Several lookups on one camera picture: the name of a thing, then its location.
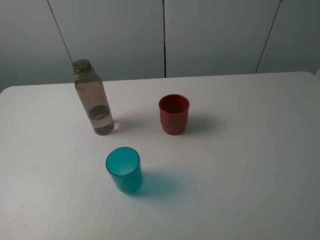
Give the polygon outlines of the clear brownish plastic bottle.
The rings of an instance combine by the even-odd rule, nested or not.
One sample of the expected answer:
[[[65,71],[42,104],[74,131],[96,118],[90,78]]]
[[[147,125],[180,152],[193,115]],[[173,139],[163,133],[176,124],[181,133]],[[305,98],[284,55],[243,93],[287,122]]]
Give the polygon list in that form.
[[[114,130],[115,123],[102,79],[88,59],[73,62],[74,86],[94,132],[105,136]]]

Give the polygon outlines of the red plastic cup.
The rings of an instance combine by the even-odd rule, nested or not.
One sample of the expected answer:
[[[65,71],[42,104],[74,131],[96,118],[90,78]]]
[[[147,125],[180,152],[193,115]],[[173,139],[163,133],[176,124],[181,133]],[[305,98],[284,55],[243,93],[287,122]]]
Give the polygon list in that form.
[[[162,129],[169,135],[180,135],[184,132],[189,115],[189,100],[179,94],[162,97],[158,103]]]

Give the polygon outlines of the teal translucent plastic cup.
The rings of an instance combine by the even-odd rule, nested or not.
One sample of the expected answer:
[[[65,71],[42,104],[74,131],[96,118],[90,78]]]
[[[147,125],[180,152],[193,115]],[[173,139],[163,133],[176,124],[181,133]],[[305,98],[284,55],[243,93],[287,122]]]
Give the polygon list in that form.
[[[131,147],[119,147],[106,158],[105,167],[117,189],[125,194],[135,193],[143,183],[141,159]]]

